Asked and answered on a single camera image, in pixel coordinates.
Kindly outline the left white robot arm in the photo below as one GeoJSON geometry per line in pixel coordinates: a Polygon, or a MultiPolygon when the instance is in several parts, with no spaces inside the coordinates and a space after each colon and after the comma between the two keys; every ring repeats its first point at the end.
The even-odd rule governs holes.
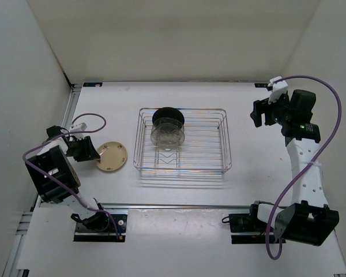
{"type": "Polygon", "coordinates": [[[110,216],[99,202],[89,203],[81,195],[80,179],[69,162],[69,158],[76,162],[100,159],[91,137],[80,133],[86,128],[85,123],[72,126],[70,132],[56,125],[47,128],[47,140],[36,155],[25,158],[25,166],[44,202],[70,207],[73,221],[88,230],[102,232],[111,227],[110,216]]]}

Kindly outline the clear glass plate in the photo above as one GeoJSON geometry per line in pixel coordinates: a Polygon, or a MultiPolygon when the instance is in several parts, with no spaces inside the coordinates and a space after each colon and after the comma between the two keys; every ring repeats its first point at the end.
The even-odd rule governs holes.
{"type": "Polygon", "coordinates": [[[177,119],[159,118],[154,120],[151,142],[158,147],[177,147],[185,141],[184,124],[177,119]]]}
{"type": "Polygon", "coordinates": [[[161,125],[151,132],[151,142],[160,149],[177,149],[185,140],[184,131],[174,125],[161,125]]]}

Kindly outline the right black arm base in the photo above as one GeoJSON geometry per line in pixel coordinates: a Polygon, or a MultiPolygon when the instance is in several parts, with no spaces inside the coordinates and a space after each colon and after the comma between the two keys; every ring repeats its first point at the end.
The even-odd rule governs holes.
{"type": "Polygon", "coordinates": [[[233,245],[265,244],[266,223],[255,212],[228,214],[221,222],[229,225],[233,245]]]}

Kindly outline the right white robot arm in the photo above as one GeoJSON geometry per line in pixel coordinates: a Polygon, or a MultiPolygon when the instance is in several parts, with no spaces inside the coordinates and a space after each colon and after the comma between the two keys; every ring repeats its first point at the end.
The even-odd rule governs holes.
{"type": "Polygon", "coordinates": [[[316,99],[314,93],[297,89],[291,96],[283,93],[276,100],[266,98],[253,103],[250,117],[256,127],[281,125],[293,183],[288,207],[258,202],[257,211],[248,215],[247,223],[260,231],[270,222],[277,238],[320,246],[340,218],[337,211],[329,208],[315,157],[321,150],[319,127],[311,123],[316,99]]]}

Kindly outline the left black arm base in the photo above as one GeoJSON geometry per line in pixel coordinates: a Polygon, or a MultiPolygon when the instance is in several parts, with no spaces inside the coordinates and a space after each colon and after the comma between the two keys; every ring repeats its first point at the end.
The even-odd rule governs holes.
{"type": "Polygon", "coordinates": [[[97,213],[88,219],[81,220],[79,215],[72,214],[76,222],[74,242],[125,242],[127,231],[127,211],[112,212],[113,222],[104,214],[97,213]]]}

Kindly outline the black round plate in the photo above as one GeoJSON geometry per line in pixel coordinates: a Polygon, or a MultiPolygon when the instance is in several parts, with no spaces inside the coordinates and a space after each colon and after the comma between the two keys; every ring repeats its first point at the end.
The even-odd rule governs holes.
{"type": "Polygon", "coordinates": [[[173,107],[162,107],[155,111],[152,117],[152,122],[155,123],[158,119],[170,118],[179,121],[182,125],[185,123],[183,114],[173,107]]]}

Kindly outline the cream patterned round plate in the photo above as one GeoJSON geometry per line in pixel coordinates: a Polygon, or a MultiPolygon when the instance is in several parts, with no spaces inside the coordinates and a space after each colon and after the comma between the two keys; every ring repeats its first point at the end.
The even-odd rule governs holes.
{"type": "Polygon", "coordinates": [[[127,150],[122,143],[110,141],[102,144],[97,153],[100,158],[96,160],[99,170],[111,173],[119,170],[127,161],[127,150]]]}

